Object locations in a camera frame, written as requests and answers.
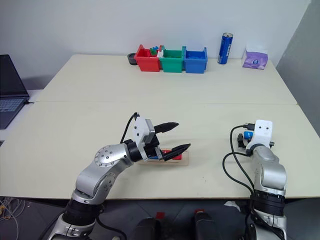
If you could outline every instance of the white table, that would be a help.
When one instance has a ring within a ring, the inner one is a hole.
[[[246,188],[224,174],[222,158],[230,152],[230,129],[256,119],[274,122],[272,150],[287,171],[286,197],[320,196],[320,139],[296,104],[172,103],[168,107],[158,103],[154,107],[154,103],[75,101],[37,102],[31,107],[23,124],[0,147],[0,195],[70,198],[77,175],[99,148],[120,141],[134,111],[155,125],[180,123],[158,134],[159,141],[163,148],[191,143],[189,165],[135,164],[118,177],[109,199],[248,197]],[[250,169],[249,158],[240,161]],[[235,178],[245,181],[232,158],[226,165]]]
[[[225,176],[222,158],[230,129],[256,119],[274,123],[272,150],[287,170],[286,196],[320,197],[320,139],[271,62],[256,70],[239,59],[210,59],[205,74],[187,74],[140,72],[126,56],[103,55],[73,56],[10,133],[0,147],[0,195],[70,198],[78,174],[99,148],[120,141],[135,111],[155,125],[180,123],[159,140],[162,148],[191,143],[189,165],[135,164],[110,199],[247,198]],[[240,159],[249,170],[251,162]],[[232,158],[227,169],[245,181]]]
[[[36,89],[36,90],[27,90],[30,99],[29,102],[35,102],[41,93],[42,89]],[[10,122],[9,126],[6,127],[6,129],[0,129],[0,141],[5,141],[8,137],[8,135],[13,131],[13,129],[16,127],[19,122],[21,122],[28,112],[28,110],[31,107],[31,104],[24,105],[23,108],[19,111],[19,113],[14,117],[14,119]]]
[[[220,65],[209,59],[204,74],[141,72],[127,56],[74,55],[39,101],[296,104],[272,62],[265,70]]]

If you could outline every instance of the blue object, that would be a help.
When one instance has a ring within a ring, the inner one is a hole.
[[[186,46],[182,47],[183,68],[188,74],[203,74],[207,68],[207,48],[203,51],[188,51]]]
[[[218,57],[219,64],[226,64],[227,63],[233,38],[234,38],[234,35],[229,32],[225,32],[222,35],[220,52],[219,52],[219,57]]]
[[[244,131],[243,133],[243,137],[244,139],[252,139],[252,137],[254,136],[254,133],[252,131]]]

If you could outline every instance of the floor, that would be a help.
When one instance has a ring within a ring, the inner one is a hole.
[[[100,215],[103,223],[124,231],[128,236],[138,222],[147,217],[158,217],[161,239],[191,240],[191,219],[196,210],[203,209],[217,222],[223,240],[237,240],[245,229],[245,216],[233,206],[225,206],[226,200],[109,200]],[[245,201],[236,202],[240,208]],[[288,203],[285,207],[289,240],[320,239],[320,198],[303,199]],[[62,207],[27,201],[22,215],[17,218],[19,240],[37,239],[46,225]],[[13,219],[0,222],[0,239],[15,240],[16,223]],[[111,240],[119,234],[96,225],[92,240]]]

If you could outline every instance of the black connector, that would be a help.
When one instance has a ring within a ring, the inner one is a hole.
[[[254,131],[255,130],[255,124],[254,123],[244,124],[243,127],[248,129],[248,130],[250,130],[250,131]]]

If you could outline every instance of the blue can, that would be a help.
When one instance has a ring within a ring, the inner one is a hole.
[[[232,33],[225,32],[224,34],[222,34],[220,52],[218,57],[219,64],[227,63],[233,38],[234,38],[234,35]]]

